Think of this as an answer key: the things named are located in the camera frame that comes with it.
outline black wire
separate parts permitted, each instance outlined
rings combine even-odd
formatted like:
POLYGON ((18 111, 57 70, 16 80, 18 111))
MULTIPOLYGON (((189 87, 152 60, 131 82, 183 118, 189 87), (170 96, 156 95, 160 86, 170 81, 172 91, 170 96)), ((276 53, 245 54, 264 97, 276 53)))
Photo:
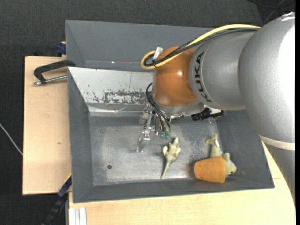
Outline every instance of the black wire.
MULTIPOLYGON (((278 5, 276 5, 276 6, 274 7, 274 6, 269 6, 269 5, 261 4, 261 3, 255 1, 255 0, 247 0, 247 1, 252 2, 252 3, 254 3, 254 4, 258 5, 258 6, 264 7, 264 8, 279 8, 278 5)), ((280 7, 280 8, 287 7, 287 6, 291 5, 291 4, 293 4, 294 2, 295 2, 295 1, 293 1, 293 2, 291 2, 291 3, 288 3, 288 4, 285 4, 284 6, 282 6, 282 7, 280 7)))
POLYGON ((277 6, 274 8, 274 10, 270 13, 270 15, 266 18, 266 20, 264 20, 264 25, 267 23, 267 21, 270 19, 270 17, 273 15, 273 13, 275 13, 276 9, 279 8, 279 6, 284 3, 286 0, 282 0, 280 3, 277 4, 277 6))
POLYGON ((154 108, 154 110, 155 110, 155 112, 156 112, 156 114, 157 114, 157 116, 158 116, 158 119, 159 119, 159 121, 160 121, 160 123, 161 123, 162 131, 164 132, 164 131, 165 131, 165 126, 164 126, 163 120, 161 119, 161 115, 160 115, 160 113, 158 112, 158 110, 156 109, 155 104, 152 102, 152 100, 151 100, 151 98, 150 98, 150 94, 149 94, 149 92, 148 92, 148 91, 149 91, 149 87, 150 87, 152 84, 153 84, 153 83, 151 82, 151 83, 148 85, 147 89, 146 89, 146 97, 147 97, 148 102, 153 106, 153 108, 154 108))
POLYGON ((161 119, 161 117, 163 117, 163 119, 165 120, 167 126, 169 127, 169 132, 170 132, 170 131, 171 131, 171 125, 170 125, 169 121, 168 121, 167 118, 165 117, 164 113, 163 113, 163 112, 159 109, 159 107, 155 104, 155 101, 154 101, 154 99, 153 99, 153 97, 152 97, 152 95, 151 95, 151 92, 149 92, 149 88, 151 87, 152 84, 153 84, 153 83, 151 82, 151 83, 148 85, 147 89, 146 89, 146 97, 147 97, 147 100, 148 100, 148 102, 153 106, 155 112, 156 112, 157 115, 158 115, 158 118, 159 118, 159 120, 160 120, 160 122, 161 122, 161 125, 162 125, 162 131, 163 131, 163 132, 165 131, 165 125, 164 125, 163 120, 161 119))
POLYGON ((256 5, 259 5, 261 7, 264 7, 264 8, 275 8, 275 7, 272 7, 272 6, 268 6, 268 5, 264 5, 264 4, 258 3, 258 2, 254 1, 254 0, 247 0, 247 1, 250 1, 250 2, 252 2, 252 3, 256 4, 256 5))
POLYGON ((225 35, 225 34, 229 34, 229 33, 234 33, 234 32, 240 32, 240 31, 247 31, 247 30, 258 30, 258 29, 256 29, 256 28, 245 28, 245 29, 234 29, 234 30, 221 31, 221 32, 216 33, 216 34, 212 34, 212 35, 208 36, 207 38, 205 38, 205 39, 203 39, 203 40, 201 40, 201 41, 199 41, 199 42, 196 42, 196 43, 194 43, 194 44, 192 44, 192 45, 189 45, 189 46, 184 47, 185 44, 189 44, 190 42, 193 42, 194 40, 197 39, 197 38, 195 38, 195 39, 193 39, 192 41, 190 41, 190 42, 188 42, 188 43, 185 43, 184 45, 181 45, 179 48, 177 48, 176 50, 172 51, 171 53, 169 53, 168 55, 166 55, 166 56, 163 57, 162 59, 147 64, 147 60, 149 60, 151 57, 153 57, 153 54, 152 54, 152 55, 149 55, 149 56, 145 59, 145 61, 144 61, 144 66, 146 66, 146 67, 155 66, 156 64, 158 64, 158 63, 160 63, 160 62, 163 62, 163 61, 165 61, 165 60, 167 60, 167 59, 169 59, 169 58, 171 58, 171 57, 173 57, 173 56, 175 56, 175 55, 177 55, 177 54, 179 54, 179 53, 181 53, 181 52, 183 52, 183 51, 185 51, 185 50, 187 50, 187 49, 189 49, 189 48, 191 48, 191 47, 197 46, 197 45, 199 45, 199 44, 201 44, 201 43, 204 43, 204 42, 206 42, 206 41, 208 41, 208 40, 211 40, 211 39, 213 39, 213 38, 219 37, 219 36, 221 36, 221 35, 225 35))
POLYGON ((186 47, 184 47, 184 48, 178 50, 178 51, 176 52, 176 54, 174 54, 174 55, 172 54, 172 56, 175 56, 175 55, 177 55, 178 53, 181 53, 181 52, 183 52, 183 51, 185 51, 185 50, 187 50, 187 49, 190 49, 190 48, 192 48, 192 47, 194 47, 194 46, 197 46, 197 45, 199 45, 199 44, 201 44, 201 43, 204 43, 204 42, 206 42, 206 41, 208 41, 208 40, 211 40, 211 39, 213 39, 213 38, 217 38, 217 37, 219 37, 219 36, 221 36, 221 35, 226 35, 226 34, 230 34, 230 33, 234 33, 234 32, 242 32, 242 31, 247 31, 247 30, 258 30, 258 29, 256 29, 256 28, 246 28, 246 29, 237 29, 237 30, 223 31, 223 32, 218 33, 218 34, 211 35, 210 37, 207 37, 207 38, 205 38, 205 39, 203 39, 203 40, 201 40, 201 41, 199 41, 199 42, 196 42, 196 43, 194 43, 194 44, 191 44, 191 45, 189 45, 189 46, 186 46, 186 47))

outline wooden table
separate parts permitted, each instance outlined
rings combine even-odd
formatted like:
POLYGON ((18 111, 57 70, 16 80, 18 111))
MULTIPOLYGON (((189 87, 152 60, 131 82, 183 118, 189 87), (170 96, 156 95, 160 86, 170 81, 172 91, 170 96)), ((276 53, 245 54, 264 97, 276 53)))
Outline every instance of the wooden table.
MULTIPOLYGON (((67 82, 32 85, 35 68, 65 58, 25 58, 23 194, 57 193, 71 172, 67 82)), ((64 75, 66 69, 45 74, 64 75)), ((275 225, 295 224, 285 179, 265 148, 275 188, 237 192, 72 203, 86 207, 88 225, 275 225)))

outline orange plastic cone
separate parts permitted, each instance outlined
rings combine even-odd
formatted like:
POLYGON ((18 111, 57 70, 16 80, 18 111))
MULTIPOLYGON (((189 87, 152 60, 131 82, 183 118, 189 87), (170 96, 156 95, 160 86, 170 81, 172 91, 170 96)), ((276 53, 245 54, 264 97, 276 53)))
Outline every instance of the orange plastic cone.
POLYGON ((226 170, 223 157, 211 157, 196 162, 194 174, 199 180, 224 183, 226 170))

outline black carpet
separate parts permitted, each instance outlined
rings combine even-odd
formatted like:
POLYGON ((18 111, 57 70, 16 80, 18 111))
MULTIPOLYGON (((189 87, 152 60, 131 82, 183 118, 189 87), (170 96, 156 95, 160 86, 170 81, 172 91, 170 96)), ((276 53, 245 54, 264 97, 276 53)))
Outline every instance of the black carpet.
MULTIPOLYGON (((279 0, 258 0, 276 6, 279 0)), ((0 0, 0 123, 23 144, 23 56, 57 56, 66 19, 217 27, 262 25, 273 8, 247 0, 0 0)), ((270 19, 295 4, 276 9, 270 19)), ((0 224, 41 224, 55 195, 22 197, 22 157, 0 130, 0 224)), ((64 223, 61 215, 57 224, 64 223)))

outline yellow cable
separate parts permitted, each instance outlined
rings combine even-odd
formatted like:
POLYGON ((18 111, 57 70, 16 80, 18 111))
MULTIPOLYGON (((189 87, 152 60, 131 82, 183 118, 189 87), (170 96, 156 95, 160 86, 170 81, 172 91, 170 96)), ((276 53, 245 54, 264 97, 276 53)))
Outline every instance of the yellow cable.
MULTIPOLYGON (((189 44, 187 44, 186 46, 190 46, 194 43, 197 43, 205 38, 207 38, 208 36, 214 34, 214 33, 217 33, 217 32, 220 32, 220 31, 223 31, 223 30, 227 30, 227 29, 238 29, 238 28, 260 28, 260 27, 257 27, 257 26, 253 26, 253 25, 246 25, 246 24, 231 24, 231 25, 225 25, 225 26, 222 26, 222 27, 219 27, 219 28, 216 28, 216 29, 213 29, 203 35, 201 35, 200 37, 198 37, 197 39, 195 39, 194 41, 190 42, 189 44)), ((155 66, 152 65, 152 66, 145 66, 144 65, 144 61, 146 60, 147 57, 149 57, 150 55, 153 55, 155 53, 155 51, 151 51, 149 53, 147 53, 141 60, 141 67, 143 69, 146 69, 146 70, 149 70, 149 69, 154 69, 155 67, 160 67, 166 63, 168 63, 169 61, 173 60, 174 58, 176 58, 177 56, 180 55, 179 54, 176 54, 175 56, 165 60, 165 61, 162 61, 160 63, 157 63, 155 66)))

